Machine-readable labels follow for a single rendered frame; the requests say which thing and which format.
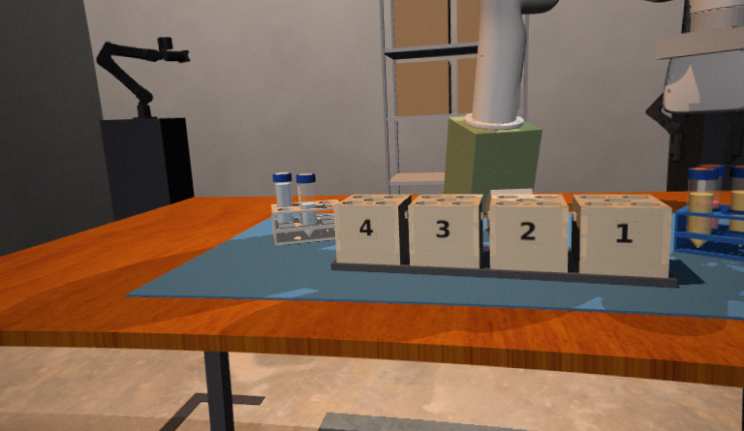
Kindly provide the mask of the light blue bench mat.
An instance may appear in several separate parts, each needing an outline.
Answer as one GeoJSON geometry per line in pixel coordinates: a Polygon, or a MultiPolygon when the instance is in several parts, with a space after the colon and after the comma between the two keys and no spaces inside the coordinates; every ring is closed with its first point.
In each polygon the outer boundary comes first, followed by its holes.
{"type": "Polygon", "coordinates": [[[275,246],[272,217],[125,297],[339,301],[744,321],[744,262],[673,252],[668,288],[331,270],[335,240],[275,246]]]}

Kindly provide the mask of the blue tube rack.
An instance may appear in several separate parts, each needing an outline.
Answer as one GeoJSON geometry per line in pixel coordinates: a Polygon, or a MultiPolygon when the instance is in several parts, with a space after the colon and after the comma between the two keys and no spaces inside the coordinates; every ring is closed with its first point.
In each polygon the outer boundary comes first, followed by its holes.
{"type": "Polygon", "coordinates": [[[729,225],[722,224],[717,229],[712,229],[710,234],[686,231],[687,216],[684,215],[744,221],[744,216],[727,214],[744,215],[744,211],[732,210],[729,205],[723,204],[720,204],[720,208],[713,208],[712,213],[687,211],[687,205],[675,211],[673,252],[744,262],[744,246],[736,245],[744,245],[744,231],[727,231],[729,225]],[[708,242],[701,248],[696,248],[689,238],[708,242]]]}

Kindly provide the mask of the conical tube with pink liquid and blue cap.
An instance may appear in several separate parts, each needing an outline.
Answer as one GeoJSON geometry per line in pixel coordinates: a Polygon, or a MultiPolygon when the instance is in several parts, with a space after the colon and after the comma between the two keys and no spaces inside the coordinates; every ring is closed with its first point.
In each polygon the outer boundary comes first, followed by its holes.
{"type": "MultiPolygon", "coordinates": [[[[720,208],[721,194],[722,194],[722,184],[723,184],[723,176],[726,175],[726,166],[723,166],[723,165],[697,165],[696,168],[714,168],[714,169],[719,169],[719,178],[716,180],[716,186],[715,186],[714,208],[720,208]]],[[[718,218],[713,218],[712,219],[712,229],[717,229],[718,227],[719,227],[719,219],[718,218]]]]}

